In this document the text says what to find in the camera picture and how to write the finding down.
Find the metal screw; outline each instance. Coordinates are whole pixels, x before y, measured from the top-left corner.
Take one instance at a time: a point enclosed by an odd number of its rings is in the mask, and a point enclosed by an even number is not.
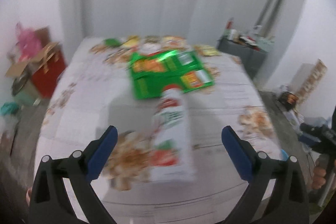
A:
[[[50,159],[48,155],[43,156],[42,161],[47,162]]]
[[[290,156],[289,159],[292,161],[292,162],[297,162],[297,158],[295,156]]]
[[[265,158],[267,158],[267,154],[265,152],[259,152],[258,157],[261,158],[261,159],[265,159]]]
[[[81,150],[76,150],[75,152],[72,153],[72,156],[74,158],[79,158],[82,155],[82,151]]]

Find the pink plastic bag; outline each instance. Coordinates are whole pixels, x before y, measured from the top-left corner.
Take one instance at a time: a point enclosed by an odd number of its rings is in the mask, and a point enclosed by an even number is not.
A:
[[[34,57],[42,50],[41,41],[35,35],[32,28],[24,29],[21,23],[18,23],[15,32],[18,40],[16,45],[18,45],[21,51],[20,62]]]

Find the white label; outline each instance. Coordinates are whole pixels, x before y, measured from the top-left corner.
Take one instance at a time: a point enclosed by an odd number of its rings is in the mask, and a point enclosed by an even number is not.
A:
[[[180,54],[178,56],[178,59],[180,60],[180,62],[183,66],[187,65],[187,64],[190,64],[193,61],[192,57],[187,52]]]
[[[205,83],[209,83],[211,82],[211,79],[209,78],[209,76],[207,75],[207,73],[202,69],[202,70],[197,70],[195,71],[197,78],[199,80],[201,80],[201,82]]]

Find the trash can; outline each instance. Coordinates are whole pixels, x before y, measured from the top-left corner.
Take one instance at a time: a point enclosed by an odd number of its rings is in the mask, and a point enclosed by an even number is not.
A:
[[[41,101],[41,95],[29,80],[27,73],[14,80],[12,96],[17,104],[24,106],[38,105]]]

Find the small table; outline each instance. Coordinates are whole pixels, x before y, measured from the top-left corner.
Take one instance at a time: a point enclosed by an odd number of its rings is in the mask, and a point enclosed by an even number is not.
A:
[[[99,138],[109,125],[116,126],[119,133],[150,132],[158,99],[136,100],[126,65],[103,63],[108,52],[89,53],[102,40],[85,39],[60,80],[41,128],[35,173],[42,156],[68,157]],[[228,216],[245,191],[247,182],[240,179],[222,145],[221,130],[231,125],[243,136],[238,116],[248,105],[264,109],[263,102],[243,66],[232,56],[222,54],[203,61],[216,67],[220,75],[211,93],[197,90],[184,95],[194,145],[195,181],[184,187],[133,183],[131,190],[119,192],[101,175],[91,185],[118,224],[216,223]],[[248,140],[258,143],[258,150],[280,159],[275,134],[273,138],[251,135]],[[65,185],[76,215],[86,220],[70,182],[66,180]],[[270,184],[265,197],[272,189]]]
[[[239,56],[248,76],[253,79],[265,58],[267,52],[259,49],[259,51],[252,49],[249,46],[236,44],[232,41],[222,38],[218,44],[218,50],[231,55]]]

